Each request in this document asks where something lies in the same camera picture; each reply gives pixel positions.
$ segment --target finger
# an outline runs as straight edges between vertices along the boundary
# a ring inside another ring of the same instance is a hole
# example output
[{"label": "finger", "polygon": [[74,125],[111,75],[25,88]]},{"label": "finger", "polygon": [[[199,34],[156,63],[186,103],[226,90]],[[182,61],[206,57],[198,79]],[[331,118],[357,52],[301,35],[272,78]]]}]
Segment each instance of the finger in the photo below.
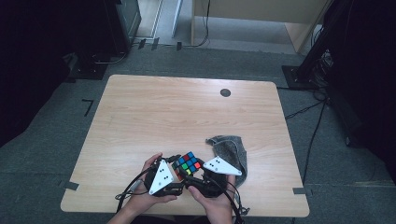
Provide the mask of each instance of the finger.
[{"label": "finger", "polygon": [[166,196],[160,197],[158,199],[159,199],[158,203],[169,203],[171,201],[176,200],[177,196],[176,195],[166,195]]},{"label": "finger", "polygon": [[228,181],[228,183],[235,185],[235,175],[228,175],[227,181]]},{"label": "finger", "polygon": [[205,203],[205,197],[202,195],[202,193],[194,186],[189,186],[188,187],[189,192],[191,193],[192,197],[200,203],[201,205],[204,205]]},{"label": "finger", "polygon": [[150,167],[150,165],[155,162],[155,160],[157,160],[160,156],[162,156],[163,154],[161,152],[155,154],[154,156],[152,156],[150,159],[145,161],[145,164],[143,165],[143,169],[142,171],[146,170],[147,168]]}]

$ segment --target hand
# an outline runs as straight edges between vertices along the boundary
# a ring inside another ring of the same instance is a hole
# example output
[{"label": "hand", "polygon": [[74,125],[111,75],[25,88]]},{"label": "hand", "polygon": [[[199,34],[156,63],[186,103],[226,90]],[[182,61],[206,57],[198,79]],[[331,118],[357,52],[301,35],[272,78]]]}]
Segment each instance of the hand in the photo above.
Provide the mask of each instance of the hand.
[{"label": "hand", "polygon": [[[231,184],[235,184],[235,176],[229,175],[227,180]],[[227,193],[233,199],[234,189],[228,184]],[[233,209],[231,207],[230,200],[221,194],[217,198],[206,198],[201,192],[194,186],[189,186],[189,191],[192,197],[200,203],[206,212],[207,218],[211,224],[232,224],[233,223]]]},{"label": "hand", "polygon": [[[150,165],[162,155],[162,153],[158,153],[145,161],[142,171],[148,169]],[[138,194],[146,191],[147,189],[144,184],[140,184],[134,192]],[[152,205],[156,203],[168,203],[176,199],[177,196],[175,195],[167,195],[164,197],[155,197],[147,193],[142,195],[132,195],[128,203],[125,204],[108,223],[131,223],[135,217],[146,212]]]}]

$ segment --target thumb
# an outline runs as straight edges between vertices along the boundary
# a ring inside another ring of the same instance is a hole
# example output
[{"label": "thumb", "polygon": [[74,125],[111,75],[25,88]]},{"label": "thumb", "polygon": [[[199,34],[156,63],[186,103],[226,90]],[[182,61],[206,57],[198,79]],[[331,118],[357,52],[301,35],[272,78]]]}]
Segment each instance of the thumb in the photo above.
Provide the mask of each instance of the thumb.
[{"label": "thumb", "polygon": [[166,196],[160,197],[158,199],[160,200],[159,203],[169,203],[173,200],[176,200],[177,196],[176,195],[166,195]]},{"label": "thumb", "polygon": [[194,186],[189,186],[188,188],[189,192],[191,193],[192,197],[201,205],[204,205],[204,195],[202,195],[202,193]]}]

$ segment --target robotic hand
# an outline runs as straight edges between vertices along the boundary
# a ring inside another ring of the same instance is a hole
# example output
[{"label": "robotic hand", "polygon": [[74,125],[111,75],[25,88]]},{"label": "robotic hand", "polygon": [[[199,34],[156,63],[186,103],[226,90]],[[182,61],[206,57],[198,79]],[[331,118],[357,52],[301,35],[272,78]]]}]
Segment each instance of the robotic hand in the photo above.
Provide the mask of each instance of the robotic hand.
[{"label": "robotic hand", "polygon": [[165,195],[180,195],[183,192],[183,183],[172,183],[174,178],[166,163],[171,163],[180,158],[176,155],[170,158],[158,158],[151,164],[145,179],[145,187],[148,194],[162,197]]}]

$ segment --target gray cloth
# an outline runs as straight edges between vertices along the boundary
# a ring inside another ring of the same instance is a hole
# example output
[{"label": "gray cloth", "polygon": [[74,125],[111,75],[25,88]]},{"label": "gray cloth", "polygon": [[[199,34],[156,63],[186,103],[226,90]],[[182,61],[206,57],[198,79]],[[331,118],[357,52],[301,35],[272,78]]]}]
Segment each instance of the gray cloth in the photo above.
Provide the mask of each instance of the gray cloth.
[{"label": "gray cloth", "polygon": [[219,135],[206,139],[206,142],[213,146],[216,156],[221,157],[242,172],[242,175],[237,175],[235,179],[235,186],[237,188],[241,186],[248,176],[247,152],[242,145],[241,137]]}]

